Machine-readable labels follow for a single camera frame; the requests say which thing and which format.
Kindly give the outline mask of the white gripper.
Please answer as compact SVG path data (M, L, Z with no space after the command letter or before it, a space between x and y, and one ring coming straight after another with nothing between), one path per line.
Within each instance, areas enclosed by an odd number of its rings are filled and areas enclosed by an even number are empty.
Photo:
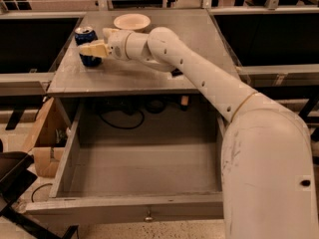
M116 59L127 61L129 57L126 51L126 43L131 34L133 34L133 31L104 28L104 40L96 40L80 45L78 47L79 53L84 56L98 58L107 58L112 53Z

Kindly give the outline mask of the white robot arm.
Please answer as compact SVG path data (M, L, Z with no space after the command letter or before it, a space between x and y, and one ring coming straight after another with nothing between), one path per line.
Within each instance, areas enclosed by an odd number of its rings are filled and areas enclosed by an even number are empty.
M172 30L106 29L86 56L180 70L226 119L221 180L226 239L319 239L311 140L304 120L191 50Z

